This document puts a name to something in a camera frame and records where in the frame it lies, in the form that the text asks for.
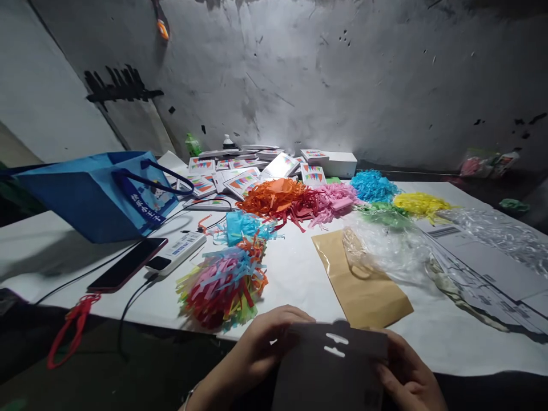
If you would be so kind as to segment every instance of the yellow shredded paper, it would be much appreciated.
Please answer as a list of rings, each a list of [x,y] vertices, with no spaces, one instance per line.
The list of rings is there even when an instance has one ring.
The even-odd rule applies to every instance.
[[[453,206],[444,199],[422,192],[402,193],[394,198],[394,205],[403,208],[416,218],[428,218],[431,223],[444,219],[436,212],[441,209],[451,209]]]

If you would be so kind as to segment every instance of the white cardboard box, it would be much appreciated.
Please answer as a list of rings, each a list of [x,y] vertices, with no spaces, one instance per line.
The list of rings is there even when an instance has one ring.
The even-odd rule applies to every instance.
[[[326,177],[354,177],[358,160],[351,152],[324,151],[324,153],[329,156],[329,160],[321,164]]]

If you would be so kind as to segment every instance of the green bottle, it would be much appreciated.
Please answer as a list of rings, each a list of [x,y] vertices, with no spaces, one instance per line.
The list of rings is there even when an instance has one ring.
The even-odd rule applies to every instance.
[[[184,144],[187,146],[190,157],[198,157],[202,152],[200,143],[198,142],[198,140],[192,137],[192,134],[190,133],[187,133],[187,139],[184,141]]]

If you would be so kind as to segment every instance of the dark floor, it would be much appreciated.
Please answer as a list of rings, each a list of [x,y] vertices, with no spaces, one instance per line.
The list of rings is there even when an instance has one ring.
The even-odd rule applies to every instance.
[[[0,386],[0,411],[131,409],[174,411],[181,397],[202,379],[232,346],[208,336],[169,330],[124,327],[124,351],[116,353],[118,322],[92,317],[79,352],[56,370],[46,368],[45,352],[63,321],[64,312],[50,309],[30,321],[25,332],[3,327],[0,354],[2,368],[28,368]],[[269,409],[275,374],[234,408]],[[487,377],[438,375],[449,409],[548,409],[548,378],[526,373],[502,373]],[[388,398],[384,409],[395,409]]]

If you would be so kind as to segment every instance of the blue paper bag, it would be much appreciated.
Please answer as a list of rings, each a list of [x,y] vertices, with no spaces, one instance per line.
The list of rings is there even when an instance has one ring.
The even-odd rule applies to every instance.
[[[171,188],[164,171],[190,190]],[[104,153],[11,174],[92,243],[147,236],[175,208],[176,194],[194,188],[144,151]]]

